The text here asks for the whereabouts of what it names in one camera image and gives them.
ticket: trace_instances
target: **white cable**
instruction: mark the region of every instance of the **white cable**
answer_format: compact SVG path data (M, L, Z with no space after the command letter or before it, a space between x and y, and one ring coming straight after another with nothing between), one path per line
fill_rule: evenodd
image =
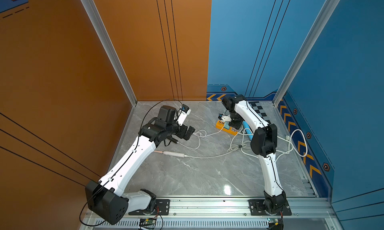
M185 147L188 148L188 149L196 150L196 149L198 149L198 148L200 147L200 138L204 138L204 137L206 137L206 136L211 136L211 135L214 135L214 134L218 134L220 131L215 132L215 133L212 133L212 134L209 134L209 135L207 135L207 132L206 132L205 130L200 130L200 131L194 132L193 135L194 135L194 136L197 136L197 137L199 138L199 146L197 146L196 148L192 148L192 147L189 147L189 146L185 146L185 145L181 144L179 141L178 141L177 143L180 144L181 146L185 146Z
M239 132L242 130L243 126L241 127L241 129L236 133L236 135L233 136L232 140L231 140L231 144L230 144L230 147L229 149L227 150L228 152L225 153L225 154L222 154L222 155L218 155L218 156L188 156L188 155L185 155L185 157L192 157L192 158L214 158L214 157L219 157L219 156L225 156L227 154L230 154L231 152L234 152L236 150L239 149L239 145L234 145L232 144L233 140L235 139L235 137L239 134Z
M251 155L251 154L248 154L248 153L246 153L246 152L243 151L243 148L251 149L251 146L247 146L247 143L248 143L248 142L251 142L251 141L249 141L249 140L248 140L248 141L244 141L244 136L246 136L246 135L253 135L253 134L242 134L242 133L239 133L239 134L243 135L242 144L241 144L243 147L240 149L241 152L244 153L245 155L248 155L248 156L252 156L252 157L258 158L258 156L256 156L256 155Z
M284 138L282 138L282 137L280 137L280 136L277 136L278 138L280 138L280 139L282 139L282 140L284 140L284 141L287 141L289 144L288 144L288 151L278 151L278 150L276 150L276 151L282 153L282 154L280 154L280 155L276 158L276 161L277 161L282 155L284 155L284 154L285 154L285 155L286 155L286 154L289 154L291 151L293 151L293 150L295 149L295 146L293 145L293 143L291 142L291 140L292 140L292 136L293 136L293 134L294 134L296 131L300 131L301 135L303 136L303 139L304 139L304 145L305 145L305 154L304 154L304 155L301 155L299 151L295 151L295 152L296 152L299 156L301 156L301 157L305 157L305 156L308 154L308 147L307 147L307 142L305 141L304 133L303 133L303 131L301 131L300 129L296 129L296 130L294 130L294 131L292 132L292 134L291 134L289 140L284 139Z

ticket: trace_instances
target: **yellow chevron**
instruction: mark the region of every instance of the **yellow chevron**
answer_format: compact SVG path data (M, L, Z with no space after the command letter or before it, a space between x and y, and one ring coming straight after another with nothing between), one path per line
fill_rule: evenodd
M287 108L286 106L280 106L280 115L282 114L283 108Z
M307 155L303 158L304 165L305 165L305 161L306 161L307 157L309 157L310 159L314 160L313 157L312 157L311 155L307 154Z
M288 113L284 113L284 122L285 122L285 118L286 118L286 117L291 117L291 115L288 114Z
M321 175L321 172L320 172L319 169L317 169L316 167L310 165L310 177L311 177L311 178L312 178L312 173L313 173L313 171L315 171L315 172L317 172L318 174Z
M217 98L217 100L218 101L221 101L221 98L223 97L223 96L225 96L226 94L222 94L221 96L219 96L218 98Z
M297 141L297 150L299 151L299 153L301 154L301 151L300 151L300 146L303 146L305 147L305 144L304 142L301 142L301 141Z
M296 126L294 122L288 122L288 132L291 132L291 125Z
M207 100L212 101L212 97L214 97L216 94L213 94L212 96L208 97Z

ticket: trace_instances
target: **black cable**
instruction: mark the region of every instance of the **black cable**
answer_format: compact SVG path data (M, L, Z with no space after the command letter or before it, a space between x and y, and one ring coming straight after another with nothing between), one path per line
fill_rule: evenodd
M92 180L92 179L90 179L89 177L87 177L86 175L83 175L83 174L79 173L78 171L74 170L73 168L71 168L71 167L69 167L69 166L65 165L64 163L62 163L62 162L60 162L60 161L58 161L58 160L54 159L53 157L51 157L51 156L49 156L49 155L45 154L44 152L42 152L42 151L40 151L40 150L36 149L35 147L33 147L33 146L29 145L28 143L26 143L26 142L24 142L24 141L22 141L22 140L18 139L17 137L15 137L15 136L13 136L12 134L10 134L10 133L8 133L8 132L4 131L3 129L1 129L1 128L0 128L0 131L4 132L4 133L5 133L5 134L7 134L8 136L11 136L11 137L13 137L13 138L14 138L14 139L16 139L17 141L20 141L20 142L24 143L25 145L27 145L27 146L31 147L32 149L34 149L34 150L36 150L36 151L40 152L41 154L43 154L43 155L45 155L45 156L47 156L47 157L51 158L52 160L55 160L56 162L60 163L61 165L63 165L63 166L66 166L66 167L68 167L69 169L71 169L71 170L73 170L73 171L77 172L78 174L80 174L80 175L82 175L82 176L84 176L84 177L88 178L89 180Z
M162 101L160 101L160 102L157 102L155 105L153 105L153 106L147 111L147 113L146 113L145 116L143 117L143 120L141 121L140 129L141 129L143 123L144 123L145 117L148 115L148 113L151 111L151 109L154 108L157 104L159 104L159 103L161 103L161 102L164 102L164 101L168 101L168 100L174 100L174 101L178 101L178 102L181 103L181 101L179 101L179 100L177 100L177 99L165 99L165 100L162 100ZM139 138L140 138L140 136L137 136L137 143L136 143L135 150L136 150L137 146L139 145ZM117 174L117 172L122 168L122 166L124 166L124 164L125 164L125 163L128 161L128 159L132 156L132 154L133 154L133 151L132 151L131 154L128 156L127 160L125 160L125 162L119 167L119 169L118 169L118 170L117 170L117 171L110 177L111 179ZM103 189L103 188L101 187L97 192L95 192L95 193L90 197L90 199L92 199L92 198L94 197L94 195L97 194L101 189ZM103 224L105 221L103 221L102 223L100 223L100 224L98 224L98 225L88 225L88 224L85 224L85 223L83 223L83 222L81 221L81 214L83 213L83 210L84 210L85 206L87 205L87 203L89 202L90 199L88 199L88 201L84 204L83 209L81 209L81 212L80 212L80 215L79 215L79 220L80 220L80 222L81 222L82 224L84 224L84 225L86 225L86 226L88 226L88 227L99 226L99 225Z
M11 118L7 117L6 115L4 115L3 113L0 112L0 115L2 115L3 117L7 118L8 120L10 120L11 122L15 123L16 125L18 125L19 127L21 127L22 129L26 130L27 132L29 132L30 134L34 135L35 137L37 137L38 139L40 139L41 141L45 142L46 144L48 144L49 146L53 147L54 149L56 149L57 151L61 152L62 154L64 154L65 156L69 157L70 159L74 160L75 162L77 162L78 164L80 164L81 166L85 167L86 169L88 169L89 171L93 172L94 174L96 174L97 176L101 177L99 174L97 174L96 172L92 171L91 169L89 169L88 167L84 166L83 164L79 163L78 161L76 161L75 159L73 159L72 157L68 156L67 154L65 154L64 152L60 151L59 149L57 149L56 147L52 146L51 144L49 144L48 142L44 141L42 138L38 137L36 134L32 133L31 131L27 130L25 127L23 127L22 125L20 125L19 123L15 122L14 120L12 120Z
M247 95L247 91L248 91L249 83L251 82L253 71L255 70L255 65L256 65L256 62L257 62L257 58L259 57L260 49L262 48L262 44L263 44L263 40L264 40L264 37L265 37L265 33L266 33L267 28L268 28L269 21L271 20L271 16L272 16L273 8L275 7L275 3L276 3L276 0L275 0L275 2L273 3L272 10L271 10L271 13L270 13L270 15L269 15L268 23L266 24L266 27L265 27L265 31L264 31L264 35L263 35L263 39L262 39L262 42L260 43L260 48L259 48L259 51L257 52L257 56L256 56L256 60L255 60L255 64L253 65L252 73L251 73L251 76L249 77L249 81L248 81L247 89L245 90L245 94L244 94L244 96Z
M43 165L40 165L40 164L38 164L38 163L36 163L36 162L34 162L34 161L32 161L32 160L29 160L28 158L25 158L25 157L23 157L23 156L21 156L21 155L15 153L15 152L11 151L11 150L8 150L8 149L6 149L5 147L0 146L0 148L4 149L4 150L6 150L6 151L8 151L8 152L10 152L10 153L12 153L12 154L15 154L16 156L19 156L19 157L21 157L22 159L25 159L25 160L27 160L27 161L30 161L31 163L34 163L34 164L36 164L36 165L38 165L38 166L41 166L42 168L45 168L46 170L49 170L49 171L51 171L51 172L53 172L53 173L56 173L57 175L60 175L60 176L62 176L62 177L65 177L65 178L68 179L68 180L71 180L71 181L73 181L73 182L76 182L75 180L72 180L72 179L70 179L69 177L66 177L66 176L64 176L64 175L61 175L60 173L55 172L55 171L49 169L48 167L45 167L45 166L43 166Z
M248 109L252 109L251 106L248 105L248 101L246 101L246 103L247 103ZM265 127L264 123L259 118L260 116L255 115L255 113L253 113L252 111L251 111L251 113L259 120L259 122L263 125L263 127Z
M273 175L275 176L276 185L278 185L278 186L280 187L280 189L281 189L282 191L284 191L284 190L281 188L281 186L280 186L279 184L277 184L277 178L276 178L275 168L273 167L273 161L272 161L271 156L269 156L269 160L271 161L271 164L272 164Z
M268 47L269 40L271 39L271 35L272 35L272 33L273 33L273 29L275 28L275 24L276 24L277 18L279 17L279 13L280 13L280 10L281 10L281 6L283 5L283 2L284 2L284 0L281 1L279 11L277 12L277 16L276 16L275 22L273 23L273 27L272 27L272 30L271 30L271 34L269 34L269 38L268 38L268 41L267 41L267 43L266 43L266 46L265 46L265 49L264 49L264 53L263 53L263 57L262 57L262 59L261 59L261 61L260 61L259 68L257 69L257 72L259 72L259 70L260 70L260 66L262 65L262 62L263 62L263 59L264 59L264 55L265 55L266 49L267 49L267 47ZM255 76L255 79L253 80L252 88L251 88L251 91L249 92L249 96L248 96L248 97L251 96L252 89L253 89L253 86L255 85L256 78L257 78L257 75Z
M171 142L171 140L169 141L168 145L166 145L166 141L164 140L164 146L169 146L170 142Z
M173 29L175 30L176 55L177 55L177 64L178 64L178 66L179 66L179 78L180 78L181 100L184 100L184 99L183 99L183 87L182 87L182 85L181 85L181 74L180 74L179 52L178 52L178 50L177 50L176 26L175 26L175 16L173 15L173 4L172 4L172 0L170 0L170 5L171 5L171 7L172 7Z
M157 102L155 105L153 105L148 111L147 113L145 114L145 116L143 117L143 120L141 121L141 125L140 125L140 129L142 128L143 126L143 123L144 123L144 120L145 120L145 117L148 115L148 113L151 111L152 108L154 108L157 104L161 103L161 102L164 102L164 101L168 101L168 100L174 100L174 101L178 101L180 102L181 105L183 105L183 103L181 103L181 101L177 100L177 99L165 99L165 100L162 100L160 102ZM140 136L137 136L137 143L136 143L136 147L134 150L136 150L137 146L139 146L139 138ZM117 172L122 168L122 166L124 166L124 164L128 161L128 159L132 156L133 154L133 151L131 152L131 154L129 155L129 157L127 158L127 160L125 160L125 162L119 167L119 169L111 176L111 179L117 174Z
M163 220L163 217L160 215L160 213L159 213L159 216L161 217L161 228L159 230L162 230L164 227L164 220Z
M87 203L88 203L88 202L89 202L89 201L90 201L96 194L98 194L108 182L109 182L109 180L108 180L106 183L104 183L104 185L103 185L99 190L97 190L97 191L96 191L96 192L95 192L95 193L94 193L94 194L87 200L87 202L84 204L84 206L83 206L83 208L81 209L80 214L79 214L79 221L80 221L81 224L86 225L86 226L88 226L88 227L96 227L96 226L99 226L99 225L105 223L105 220L104 220L104 221L102 221L101 223L96 224L96 225L88 225L88 224L86 224L86 223L83 223L83 221L81 220L81 214L83 213L84 208L85 208L85 206L87 205Z
M169 23L168 23L166 0L164 0L164 8L166 9L166 19L167 19L169 45L170 45L170 55L172 56L173 74L175 75L175 83L176 83L176 93L177 93L177 99L179 99L179 89L177 89L177 80L176 80L176 72L175 72L175 61L173 61L172 42L170 41L170 32L169 32Z
M267 57L267 59L266 59L266 61L265 61L265 64L264 64L264 67L263 67L262 73L261 73L261 75L260 75L259 81L257 82L257 86L256 86L256 88L255 88L255 92L253 93L252 97L254 97L254 96L255 96L255 93L256 93L256 89L257 89L257 87L259 86L259 83L260 83L260 79L262 78L262 75L263 75L263 72L264 72L264 69L265 69L266 63L267 63L267 61L268 61L268 59L269 59L269 55L271 54L271 51L272 51L273 45L275 44L275 40L276 40L277 34L279 33L279 30L280 30L280 26L281 26L281 23L282 23L282 22L283 22L283 20L284 20L284 16L285 16L285 13L287 12L287 9L288 9L288 6L289 6L289 3L290 3L290 1L291 1L291 0L289 0L289 1L288 1L287 7L285 8L285 12L284 12L284 15L283 15L283 17L282 17L282 19L281 19L281 22L280 22L280 25L279 25L279 29L277 29L277 32L276 32L276 36L275 36L275 39L273 40L273 43L272 43L271 49L269 50L269 53L268 53L268 57Z
M161 24L161 17L160 17L160 9L159 9L159 2L156 0L157 2L157 10L159 11L159 19L160 19L160 26L161 26L161 34L163 35L163 42L164 42L164 50L166 51L166 59L167 59L167 65L168 65L168 73L169 73L169 81L170 81L170 87L172 88L172 96L173 98L175 98L175 94L173 93L173 86L172 86L172 79L170 77L170 69L169 69L169 63L168 63L168 56L167 56L167 49L166 49L166 41L164 40L164 32L163 32L163 26Z

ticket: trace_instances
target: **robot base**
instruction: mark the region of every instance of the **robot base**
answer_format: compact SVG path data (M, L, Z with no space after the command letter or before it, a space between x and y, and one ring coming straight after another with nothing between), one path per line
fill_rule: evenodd
M162 216L169 214L169 199L156 199L156 207L159 207L159 213ZM145 210L137 210L128 213L130 216L156 215L156 208L153 213L147 213Z
M248 200L248 204L252 216L270 216L270 214L265 211L264 199L250 199ZM284 204L282 212L283 216L292 215L291 208L288 203Z

